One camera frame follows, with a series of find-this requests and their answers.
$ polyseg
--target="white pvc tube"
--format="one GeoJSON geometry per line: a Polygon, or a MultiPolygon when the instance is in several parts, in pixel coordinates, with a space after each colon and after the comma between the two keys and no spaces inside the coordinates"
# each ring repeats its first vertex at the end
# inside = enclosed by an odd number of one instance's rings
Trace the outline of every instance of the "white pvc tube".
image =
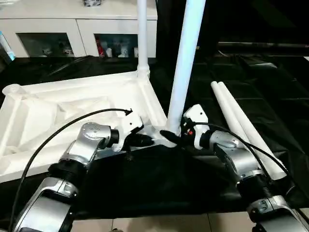
{"type": "Polygon", "coordinates": [[[240,136],[244,141],[249,142],[248,137],[244,130],[242,129],[240,123],[238,122],[233,110],[231,109],[228,100],[225,98],[224,93],[220,90],[217,82],[213,81],[211,83],[211,88],[216,96],[216,99],[220,105],[222,113],[228,124],[228,127],[232,132],[240,136]]]}
{"type": "MultiPolygon", "coordinates": [[[[269,153],[273,157],[275,157],[274,154],[269,149],[269,147],[267,146],[267,144],[265,143],[265,141],[262,139],[262,137],[258,133],[258,131],[255,129],[251,121],[247,118],[246,114],[243,112],[241,107],[238,105],[233,95],[227,89],[225,84],[223,82],[219,82],[218,85],[220,87],[220,90],[225,95],[226,99],[228,99],[229,105],[231,109],[233,110],[238,122],[241,124],[241,127],[245,131],[250,143],[264,150],[265,152],[269,153]]],[[[267,157],[266,155],[264,155],[263,153],[259,151],[257,151],[256,153],[259,156],[259,158],[262,160],[263,164],[265,165],[266,170],[268,171],[272,179],[277,180],[277,179],[281,179],[286,176],[284,171],[278,165],[276,165],[269,157],[267,157]]]]}
{"type": "Polygon", "coordinates": [[[187,0],[183,18],[172,95],[169,104],[167,130],[179,134],[180,120],[188,91],[199,30],[206,0],[187,0]]]}
{"type": "Polygon", "coordinates": [[[139,49],[139,64],[138,71],[147,73],[149,71],[147,57],[147,0],[138,0],[138,49],[139,49]]]}

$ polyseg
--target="white shelf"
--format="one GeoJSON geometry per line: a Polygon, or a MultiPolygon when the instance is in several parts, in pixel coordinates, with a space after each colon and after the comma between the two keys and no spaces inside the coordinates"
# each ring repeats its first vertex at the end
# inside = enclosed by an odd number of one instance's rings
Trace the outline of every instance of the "white shelf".
{"type": "MultiPolygon", "coordinates": [[[[20,0],[0,11],[0,19],[74,18],[137,20],[137,0],[102,0],[85,7],[82,0],[20,0]]],[[[147,20],[157,20],[154,0],[147,1],[147,20]]]]}

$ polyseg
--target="black cable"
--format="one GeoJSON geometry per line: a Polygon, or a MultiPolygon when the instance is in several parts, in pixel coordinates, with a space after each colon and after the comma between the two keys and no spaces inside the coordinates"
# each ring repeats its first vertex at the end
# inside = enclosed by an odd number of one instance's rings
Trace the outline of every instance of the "black cable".
{"type": "Polygon", "coordinates": [[[214,129],[216,129],[218,131],[223,131],[223,132],[229,133],[229,134],[233,135],[235,138],[237,138],[238,140],[240,140],[249,149],[249,151],[251,151],[251,153],[255,157],[256,161],[259,163],[261,169],[263,170],[265,176],[267,177],[268,181],[271,181],[271,177],[270,177],[268,171],[266,170],[264,164],[262,163],[262,161],[260,160],[260,158],[258,157],[256,152],[239,135],[235,134],[234,132],[232,132],[232,131],[224,128],[224,127],[220,127],[218,125],[208,123],[208,122],[193,122],[193,125],[207,125],[207,126],[213,127],[214,129]]]}
{"type": "Polygon", "coordinates": [[[18,203],[18,198],[19,198],[19,195],[20,195],[20,190],[21,190],[21,187],[23,185],[23,182],[26,178],[26,175],[27,175],[27,172],[34,160],[34,158],[37,156],[37,154],[43,149],[43,147],[49,142],[51,141],[56,135],[58,135],[60,132],[62,132],[65,128],[69,127],[70,125],[74,124],[75,122],[78,122],[86,117],[89,117],[89,116],[92,116],[92,115],[96,115],[96,114],[99,114],[99,113],[103,113],[103,112],[108,112],[108,111],[122,111],[122,112],[125,112],[126,115],[131,113],[132,111],[130,110],[124,110],[124,109],[116,109],[116,108],[113,108],[113,109],[104,109],[104,110],[97,110],[97,111],[94,111],[94,112],[91,112],[89,114],[86,114],[86,115],[83,115],[81,117],[78,117],[76,119],[74,119],[73,121],[67,123],[66,125],[64,125],[63,127],[61,127],[60,129],[58,129],[55,133],[53,133],[51,136],[49,136],[39,147],[38,149],[33,153],[33,155],[30,157],[28,163],[26,164],[26,167],[21,175],[21,178],[20,178],[20,182],[19,182],[19,186],[18,186],[18,189],[17,189],[17,192],[16,192],[16,195],[15,195],[15,199],[14,199],[14,203],[13,203],[13,206],[12,206],[12,214],[11,214],[11,218],[10,218],[10,224],[9,224],[9,229],[8,229],[8,232],[12,232],[12,229],[13,229],[13,224],[14,224],[14,217],[15,217],[15,211],[16,211],[16,207],[17,207],[17,203],[18,203]]]}
{"type": "Polygon", "coordinates": [[[304,212],[303,211],[301,211],[300,209],[295,209],[298,213],[299,213],[299,215],[306,221],[306,223],[309,225],[309,218],[307,217],[307,215],[306,214],[304,214],[304,212]]]}

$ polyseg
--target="white plastic base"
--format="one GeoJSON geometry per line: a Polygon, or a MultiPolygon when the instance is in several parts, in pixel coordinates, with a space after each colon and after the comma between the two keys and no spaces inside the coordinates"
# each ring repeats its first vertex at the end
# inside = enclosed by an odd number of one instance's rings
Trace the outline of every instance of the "white plastic base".
{"type": "MultiPolygon", "coordinates": [[[[160,138],[166,116],[147,75],[137,71],[92,76],[43,84],[10,85],[0,109],[0,182],[20,178],[29,157],[53,132],[67,122],[106,108],[132,109],[141,116],[146,133],[160,138]]],[[[75,123],[51,140],[34,160],[28,175],[46,172],[57,162],[80,127],[89,121],[117,126],[123,112],[105,112],[75,123]]],[[[100,151],[99,158],[113,154],[100,151]]]]}

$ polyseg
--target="black cloth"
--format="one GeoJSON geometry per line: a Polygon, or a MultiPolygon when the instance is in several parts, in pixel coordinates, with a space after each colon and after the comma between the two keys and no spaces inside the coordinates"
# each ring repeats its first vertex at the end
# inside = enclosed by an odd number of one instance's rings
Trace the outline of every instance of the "black cloth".
{"type": "MultiPolygon", "coordinates": [[[[226,122],[211,81],[224,81],[270,149],[309,192],[309,61],[304,58],[196,59],[185,110],[200,103],[209,122],[226,122]]],[[[1,88],[136,70],[136,60],[84,58],[17,58],[0,74],[1,88]]],[[[150,81],[167,114],[174,66],[150,62],[150,81]]],[[[19,210],[46,174],[26,179],[19,210]]],[[[18,180],[0,184],[0,227],[6,227],[18,180]]],[[[283,195],[291,188],[276,183],[283,195]]],[[[292,188],[292,207],[308,207],[292,188]]],[[[121,218],[160,214],[199,214],[245,210],[245,204],[212,154],[193,148],[155,146],[94,162],[80,191],[77,218],[121,218]],[[193,158],[204,156],[203,161],[193,158]]]]}

